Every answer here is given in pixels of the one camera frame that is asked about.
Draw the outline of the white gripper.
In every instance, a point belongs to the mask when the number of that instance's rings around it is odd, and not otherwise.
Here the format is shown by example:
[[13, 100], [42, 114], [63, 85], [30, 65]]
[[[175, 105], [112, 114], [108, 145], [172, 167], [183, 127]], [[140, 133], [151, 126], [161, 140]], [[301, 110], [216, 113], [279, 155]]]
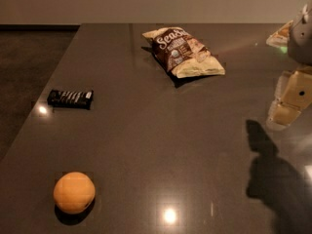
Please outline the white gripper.
[[288, 54], [304, 63], [294, 71], [284, 71], [276, 86], [266, 125], [273, 131], [289, 127], [312, 103], [312, 3], [306, 3], [290, 20], [266, 40], [268, 46], [288, 46]]

